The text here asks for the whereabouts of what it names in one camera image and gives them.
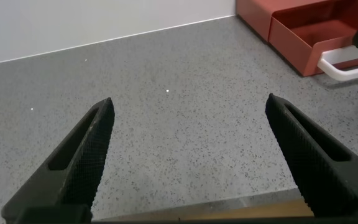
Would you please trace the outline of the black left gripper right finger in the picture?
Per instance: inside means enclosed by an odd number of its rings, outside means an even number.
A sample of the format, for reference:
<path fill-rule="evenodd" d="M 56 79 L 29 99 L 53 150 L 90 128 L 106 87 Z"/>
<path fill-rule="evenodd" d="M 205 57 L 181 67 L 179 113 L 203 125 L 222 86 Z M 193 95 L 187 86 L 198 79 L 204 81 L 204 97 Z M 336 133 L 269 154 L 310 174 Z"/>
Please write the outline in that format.
<path fill-rule="evenodd" d="M 265 114 L 298 189 L 317 217 L 358 217 L 358 156 L 284 98 Z"/>

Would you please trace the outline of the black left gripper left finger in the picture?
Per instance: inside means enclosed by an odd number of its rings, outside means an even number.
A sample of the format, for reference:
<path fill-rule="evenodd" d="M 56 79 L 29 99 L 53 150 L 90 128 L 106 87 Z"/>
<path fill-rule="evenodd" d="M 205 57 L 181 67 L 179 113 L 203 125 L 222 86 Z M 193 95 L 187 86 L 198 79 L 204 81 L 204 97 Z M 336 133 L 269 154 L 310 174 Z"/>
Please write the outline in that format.
<path fill-rule="evenodd" d="M 110 98 L 93 105 L 3 206 L 6 223 L 90 223 L 114 125 Z"/>

